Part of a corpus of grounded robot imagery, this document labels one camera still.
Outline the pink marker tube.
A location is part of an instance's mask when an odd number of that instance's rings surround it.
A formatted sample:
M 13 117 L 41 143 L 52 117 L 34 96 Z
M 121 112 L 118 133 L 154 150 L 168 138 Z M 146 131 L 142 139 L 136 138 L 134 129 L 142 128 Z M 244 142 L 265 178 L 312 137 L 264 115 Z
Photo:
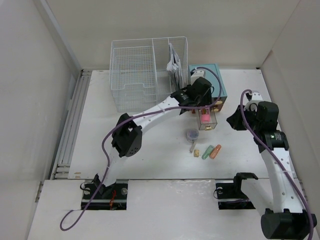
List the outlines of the pink marker tube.
M 201 110 L 200 121 L 203 124 L 207 124 L 207 123 L 211 122 L 211 115 L 210 115 L 210 110 L 209 109 L 203 108 Z

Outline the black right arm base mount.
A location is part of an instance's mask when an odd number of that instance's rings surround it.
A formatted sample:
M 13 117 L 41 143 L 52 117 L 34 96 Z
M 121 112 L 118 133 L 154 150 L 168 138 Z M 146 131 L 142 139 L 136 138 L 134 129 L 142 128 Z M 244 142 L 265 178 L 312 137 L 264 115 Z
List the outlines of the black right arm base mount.
M 213 194 L 218 200 L 219 210 L 253 210 L 251 200 L 242 192 L 241 186 L 244 180 L 259 178 L 250 172 L 238 172 L 233 179 L 218 180 L 215 182 Z

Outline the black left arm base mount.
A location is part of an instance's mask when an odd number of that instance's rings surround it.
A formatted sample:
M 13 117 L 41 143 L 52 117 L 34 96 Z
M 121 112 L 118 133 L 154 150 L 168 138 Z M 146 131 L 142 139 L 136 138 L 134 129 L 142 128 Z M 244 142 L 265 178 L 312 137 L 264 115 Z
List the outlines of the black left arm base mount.
M 91 200 L 100 183 L 100 178 L 98 174 L 96 174 L 93 180 L 85 181 L 80 184 L 80 189 L 82 190 L 81 209 L 84 210 L 86 205 L 89 204 L 87 210 L 92 211 L 126 210 L 129 181 L 116 181 L 110 186 L 102 184 Z

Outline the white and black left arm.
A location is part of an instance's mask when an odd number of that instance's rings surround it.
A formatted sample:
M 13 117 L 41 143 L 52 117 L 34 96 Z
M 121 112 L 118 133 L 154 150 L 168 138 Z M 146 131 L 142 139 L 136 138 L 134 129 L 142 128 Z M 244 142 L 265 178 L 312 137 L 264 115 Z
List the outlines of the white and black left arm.
M 111 195 L 112 185 L 117 181 L 122 161 L 132 157 L 142 147 L 143 135 L 156 125 L 191 110 L 207 108 L 212 104 L 214 87 L 204 77 L 198 77 L 193 84 L 171 93 L 159 104 L 144 112 L 122 114 L 116 126 L 104 137 L 101 143 L 107 158 L 107 167 L 102 178 L 94 176 L 94 192 L 100 198 Z

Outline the clear jar of clips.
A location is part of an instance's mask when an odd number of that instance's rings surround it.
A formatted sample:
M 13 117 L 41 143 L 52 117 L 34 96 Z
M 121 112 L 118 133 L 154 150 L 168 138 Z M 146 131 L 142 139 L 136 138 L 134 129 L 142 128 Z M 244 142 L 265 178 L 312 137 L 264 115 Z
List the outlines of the clear jar of clips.
M 199 130 L 196 128 L 189 128 L 186 130 L 186 140 L 190 143 L 193 143 L 199 138 Z

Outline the grey setup guide booklet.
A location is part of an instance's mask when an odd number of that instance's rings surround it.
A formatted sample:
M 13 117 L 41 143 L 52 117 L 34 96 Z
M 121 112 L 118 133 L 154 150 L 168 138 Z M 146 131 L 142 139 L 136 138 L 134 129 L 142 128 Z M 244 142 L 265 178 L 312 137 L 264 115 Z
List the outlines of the grey setup guide booklet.
M 172 43 L 168 44 L 169 47 L 169 62 L 166 65 L 166 71 L 169 75 L 171 85 L 175 90 L 183 89 L 186 85 L 183 77 L 183 67 L 180 57 Z

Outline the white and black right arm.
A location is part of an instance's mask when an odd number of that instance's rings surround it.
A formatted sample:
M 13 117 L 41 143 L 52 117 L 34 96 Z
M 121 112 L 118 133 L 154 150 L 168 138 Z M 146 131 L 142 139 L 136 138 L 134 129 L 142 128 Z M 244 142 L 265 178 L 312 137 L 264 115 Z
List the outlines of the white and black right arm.
M 286 134 L 277 129 L 278 105 L 263 100 L 240 104 L 227 122 L 236 131 L 248 130 L 267 168 L 272 195 L 261 187 L 251 172 L 233 178 L 232 193 L 246 195 L 260 215 L 260 226 L 269 240 L 312 239 L 317 217 L 294 182 Z

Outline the clear drawer with gold knob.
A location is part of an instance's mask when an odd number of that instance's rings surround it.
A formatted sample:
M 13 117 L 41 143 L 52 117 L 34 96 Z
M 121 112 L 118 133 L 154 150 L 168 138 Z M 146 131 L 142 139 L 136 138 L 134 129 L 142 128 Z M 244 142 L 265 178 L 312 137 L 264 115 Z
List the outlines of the clear drawer with gold knob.
M 199 109 L 196 119 L 199 131 L 214 130 L 218 124 L 215 113 L 209 108 Z

